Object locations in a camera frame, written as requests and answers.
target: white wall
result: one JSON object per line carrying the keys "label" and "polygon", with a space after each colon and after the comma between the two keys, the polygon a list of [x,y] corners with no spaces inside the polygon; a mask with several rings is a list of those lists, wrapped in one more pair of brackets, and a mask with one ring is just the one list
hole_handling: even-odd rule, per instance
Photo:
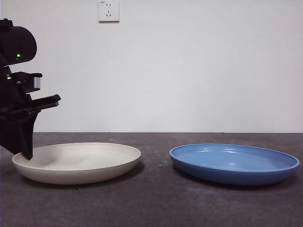
{"label": "white wall", "polygon": [[35,131],[303,132],[302,0],[2,0],[38,52]]}

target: concrete floor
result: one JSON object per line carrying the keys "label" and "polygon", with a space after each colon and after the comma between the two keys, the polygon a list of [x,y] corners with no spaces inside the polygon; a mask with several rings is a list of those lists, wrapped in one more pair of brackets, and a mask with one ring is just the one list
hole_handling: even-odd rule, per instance
{"label": "concrete floor", "polygon": [[243,187],[196,179],[174,168],[173,147],[230,143],[279,150],[303,160],[303,134],[35,133],[34,147],[111,142],[138,148],[127,174],[85,185],[49,185],[22,177],[1,149],[2,227],[299,227],[303,167],[283,182]]}

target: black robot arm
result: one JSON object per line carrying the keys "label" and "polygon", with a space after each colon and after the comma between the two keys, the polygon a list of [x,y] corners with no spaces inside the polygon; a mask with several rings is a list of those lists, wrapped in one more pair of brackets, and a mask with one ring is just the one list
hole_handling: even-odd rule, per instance
{"label": "black robot arm", "polygon": [[33,156],[33,128],[42,109],[58,105],[58,95],[32,100],[40,90],[41,73],[11,73],[9,65],[30,61],[37,51],[33,35],[12,21],[0,20],[0,145]]}

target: white plate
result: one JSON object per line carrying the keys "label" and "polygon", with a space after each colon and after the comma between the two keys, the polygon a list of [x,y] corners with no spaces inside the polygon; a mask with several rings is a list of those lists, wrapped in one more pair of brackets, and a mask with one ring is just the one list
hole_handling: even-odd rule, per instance
{"label": "white plate", "polygon": [[138,149],[113,143],[67,143],[33,149],[27,160],[21,153],[12,161],[34,181],[82,184],[108,180],[131,170],[139,161]]}

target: plate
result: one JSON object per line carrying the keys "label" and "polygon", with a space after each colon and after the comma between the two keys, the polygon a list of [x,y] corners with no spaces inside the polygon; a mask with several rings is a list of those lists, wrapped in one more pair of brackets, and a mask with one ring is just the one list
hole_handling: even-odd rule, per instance
{"label": "plate", "polygon": [[235,185],[280,182],[300,164],[286,153],[233,144],[189,144],[169,153],[175,166],[190,175]]}
{"label": "plate", "polygon": [[138,149],[121,144],[68,143],[34,148],[31,160],[18,153],[12,161],[23,176],[34,181],[83,184],[128,172],[140,155]]}

